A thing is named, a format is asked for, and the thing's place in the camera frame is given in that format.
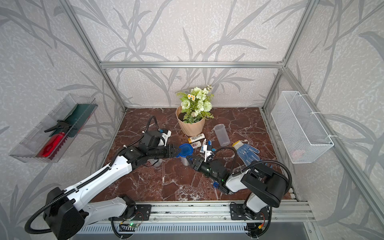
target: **aluminum rail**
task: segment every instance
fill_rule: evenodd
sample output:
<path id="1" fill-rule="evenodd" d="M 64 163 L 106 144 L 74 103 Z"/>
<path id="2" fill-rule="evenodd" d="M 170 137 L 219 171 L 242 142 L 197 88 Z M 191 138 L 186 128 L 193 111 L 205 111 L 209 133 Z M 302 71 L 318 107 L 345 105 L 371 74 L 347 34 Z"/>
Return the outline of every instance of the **aluminum rail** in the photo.
<path id="1" fill-rule="evenodd" d="M 101 62 L 102 68 L 281 68 L 282 62 Z"/>

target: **marble table surface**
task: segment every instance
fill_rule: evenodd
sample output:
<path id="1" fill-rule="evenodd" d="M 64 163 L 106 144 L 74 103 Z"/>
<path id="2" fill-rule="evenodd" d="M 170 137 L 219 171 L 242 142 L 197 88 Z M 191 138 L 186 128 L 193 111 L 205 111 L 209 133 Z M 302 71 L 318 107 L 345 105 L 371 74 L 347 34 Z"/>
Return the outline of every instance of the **marble table surface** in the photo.
<path id="1" fill-rule="evenodd" d="M 181 145 L 188 142 L 188 137 L 179 127 L 175 111 L 175 108 L 128 109 L 104 165 L 110 162 L 118 148 L 124 144 L 130 144 L 141 136 L 151 115 L 156 116 L 159 128 L 172 131 L 168 143 Z M 260 150 L 259 156 L 262 160 L 276 160 L 259 108 L 213 108 L 211 113 L 215 119 L 205 121 L 203 133 L 207 140 L 213 141 L 213 147 L 220 147 L 213 127 L 223 123 L 231 140 L 229 146 L 238 140 L 248 140 L 250 145 Z M 233 156 L 231 150 L 222 150 L 216 156 L 217 159 L 225 162 L 228 169 L 230 168 Z M 213 181 L 210 178 L 205 178 L 202 173 L 184 166 L 178 158 L 164 159 L 158 167 L 150 166 L 149 162 L 146 165 L 148 166 L 140 166 L 115 181 L 100 192 L 93 201 L 109 200 L 122 194 L 128 195 L 137 202 L 245 200 L 250 194 L 248 189 L 243 189 L 232 195 L 225 195 L 213 188 Z M 245 165 L 238 157 L 234 172 L 238 172 L 243 167 Z M 290 199 L 289 193 L 284 196 L 284 199 Z"/>

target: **wire mesh basket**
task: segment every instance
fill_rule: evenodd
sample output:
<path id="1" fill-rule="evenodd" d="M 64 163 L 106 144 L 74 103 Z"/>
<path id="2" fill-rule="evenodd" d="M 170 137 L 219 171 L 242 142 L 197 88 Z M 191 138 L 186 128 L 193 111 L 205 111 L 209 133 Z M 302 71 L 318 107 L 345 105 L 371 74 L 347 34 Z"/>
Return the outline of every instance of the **wire mesh basket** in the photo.
<path id="1" fill-rule="evenodd" d="M 316 113 L 298 91 L 282 91 L 271 114 L 292 163 L 311 163 L 333 147 Z"/>

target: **wallpaper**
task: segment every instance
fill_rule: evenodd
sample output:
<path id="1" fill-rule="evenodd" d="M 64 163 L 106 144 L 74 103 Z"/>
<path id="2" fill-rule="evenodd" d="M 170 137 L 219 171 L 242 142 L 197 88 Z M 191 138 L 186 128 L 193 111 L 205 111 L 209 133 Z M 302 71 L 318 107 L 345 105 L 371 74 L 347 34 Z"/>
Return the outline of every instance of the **wallpaper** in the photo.
<path id="1" fill-rule="evenodd" d="M 318 6 L 288 66 L 384 197 L 384 1 Z"/>
<path id="2" fill-rule="evenodd" d="M 65 188 L 104 162 L 123 116 L 112 92 L 58 3 L 0 2 L 0 238 L 29 235 L 24 224 L 54 187 Z M 93 96 L 98 107 L 58 163 L 22 163 L 9 152 L 67 95 Z M 36 228 L 47 228 L 42 217 Z"/>
<path id="3" fill-rule="evenodd" d="M 307 0 L 71 3 L 102 61 L 281 61 Z"/>
<path id="4" fill-rule="evenodd" d="M 211 76 L 205 81 L 204 75 Z M 116 68 L 109 75 L 129 107 L 177 107 L 176 93 L 212 84 L 214 107 L 262 106 L 275 68 Z"/>
<path id="5" fill-rule="evenodd" d="M 283 159 L 280 160 L 292 173 L 296 196 L 300 201 L 309 202 L 326 240 L 384 239 L 384 229 L 332 149 L 313 163 L 291 163 L 271 111 L 281 91 L 292 90 L 289 82 L 282 76 L 265 112 L 282 154 Z"/>

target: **beige flower pot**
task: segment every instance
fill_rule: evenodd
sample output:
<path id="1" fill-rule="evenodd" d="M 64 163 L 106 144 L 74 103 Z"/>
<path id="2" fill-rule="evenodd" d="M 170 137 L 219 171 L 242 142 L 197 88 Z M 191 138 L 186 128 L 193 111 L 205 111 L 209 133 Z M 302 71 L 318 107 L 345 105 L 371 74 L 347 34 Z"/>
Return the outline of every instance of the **beige flower pot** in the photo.
<path id="1" fill-rule="evenodd" d="M 181 113 L 181 106 L 179 106 L 176 110 L 176 118 L 179 121 L 179 125 L 183 133 L 189 137 L 193 137 L 199 135 L 203 131 L 203 127 L 205 124 L 205 118 L 196 123 L 184 123 L 180 121 L 179 114 Z"/>

